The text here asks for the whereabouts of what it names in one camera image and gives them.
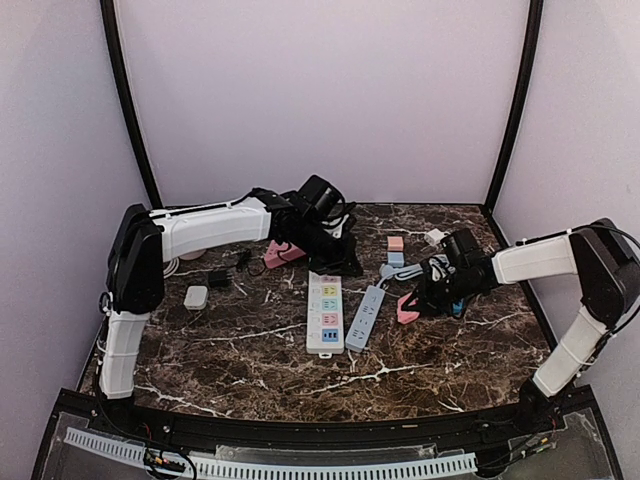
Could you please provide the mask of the white charger with cable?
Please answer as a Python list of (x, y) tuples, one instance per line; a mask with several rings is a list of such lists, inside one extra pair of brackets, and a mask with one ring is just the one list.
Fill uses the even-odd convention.
[(424, 239), (430, 246), (436, 247), (447, 235), (447, 232), (443, 232), (435, 228), (426, 232), (424, 234)]

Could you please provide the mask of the pink triangular power strip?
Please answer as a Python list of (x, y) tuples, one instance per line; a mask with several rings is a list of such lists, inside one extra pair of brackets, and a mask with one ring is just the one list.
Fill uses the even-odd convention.
[(267, 269), (275, 269), (305, 255), (306, 253), (294, 244), (287, 242), (278, 244), (272, 241), (264, 254), (263, 261)]

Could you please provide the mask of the blue charger block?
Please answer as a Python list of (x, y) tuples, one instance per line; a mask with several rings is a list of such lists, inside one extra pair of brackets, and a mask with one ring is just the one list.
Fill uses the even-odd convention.
[(387, 264), (393, 268), (403, 268), (405, 265), (404, 254), (402, 252), (389, 251), (387, 253)]

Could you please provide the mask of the pink square adapter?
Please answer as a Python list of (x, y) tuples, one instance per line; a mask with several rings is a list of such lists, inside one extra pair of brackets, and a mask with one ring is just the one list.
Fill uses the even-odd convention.
[(402, 325), (410, 324), (421, 317), (421, 313), (415, 310), (409, 310), (404, 304), (410, 299), (411, 293), (404, 295), (397, 300), (397, 322)]

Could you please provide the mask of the pink charger block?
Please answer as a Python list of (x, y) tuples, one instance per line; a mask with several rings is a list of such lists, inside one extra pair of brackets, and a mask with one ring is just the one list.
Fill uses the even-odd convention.
[(404, 239), (401, 236), (388, 236), (387, 237), (387, 250), (389, 252), (403, 252), (404, 251)]

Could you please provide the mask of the long white power strip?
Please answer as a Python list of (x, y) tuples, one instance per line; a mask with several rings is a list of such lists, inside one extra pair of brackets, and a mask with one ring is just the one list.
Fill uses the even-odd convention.
[(320, 359), (342, 354), (345, 334), (341, 278), (310, 271), (307, 300), (307, 353)]

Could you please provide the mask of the grey-blue short power strip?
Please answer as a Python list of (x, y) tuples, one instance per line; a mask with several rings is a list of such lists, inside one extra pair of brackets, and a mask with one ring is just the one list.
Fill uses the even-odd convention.
[(384, 289), (374, 285), (367, 287), (345, 338), (345, 347), (348, 350), (357, 353), (364, 350), (383, 303), (384, 296)]

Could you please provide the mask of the black power adapter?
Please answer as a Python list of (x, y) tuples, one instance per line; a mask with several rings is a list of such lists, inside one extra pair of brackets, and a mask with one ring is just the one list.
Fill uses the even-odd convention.
[(210, 288), (226, 288), (231, 285), (232, 275), (228, 270), (212, 270), (207, 274)]

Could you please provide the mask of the round pink power socket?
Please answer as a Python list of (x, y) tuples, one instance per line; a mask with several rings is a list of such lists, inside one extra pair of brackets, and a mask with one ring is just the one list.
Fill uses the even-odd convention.
[(202, 257), (205, 253), (206, 253), (205, 250), (198, 250), (198, 251), (190, 252), (187, 254), (183, 254), (179, 257), (179, 259), (181, 261), (193, 261)]

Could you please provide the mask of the white square plug adapter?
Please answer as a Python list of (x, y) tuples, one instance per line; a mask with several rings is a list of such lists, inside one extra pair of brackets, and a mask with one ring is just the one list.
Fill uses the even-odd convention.
[(208, 302), (209, 290), (204, 285), (192, 285), (187, 288), (183, 305), (187, 310), (203, 310)]

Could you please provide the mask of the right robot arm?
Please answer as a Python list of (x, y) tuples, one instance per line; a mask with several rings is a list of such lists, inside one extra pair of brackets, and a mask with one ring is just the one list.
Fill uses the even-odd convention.
[(440, 245), (446, 260), (422, 262), (419, 283), (402, 302), (402, 311), (460, 318), (472, 299), (501, 286), (577, 277), (576, 318), (530, 380), (546, 399), (590, 367), (608, 340), (639, 313), (639, 242), (608, 218), (523, 239), (492, 254), (468, 228), (444, 236)]

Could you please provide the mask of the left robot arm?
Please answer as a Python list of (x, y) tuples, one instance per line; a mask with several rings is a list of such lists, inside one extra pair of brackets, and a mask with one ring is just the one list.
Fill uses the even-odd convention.
[(165, 293), (164, 266), (201, 250), (242, 242), (274, 240), (300, 248), (320, 275), (357, 277), (363, 269), (349, 225), (339, 235), (329, 229), (354, 209), (328, 181), (311, 176), (282, 194), (256, 187), (228, 202), (176, 209), (127, 208), (108, 256), (101, 308), (107, 319), (106, 345), (98, 375), (109, 399), (101, 417), (120, 436), (141, 427), (132, 396), (142, 333)]

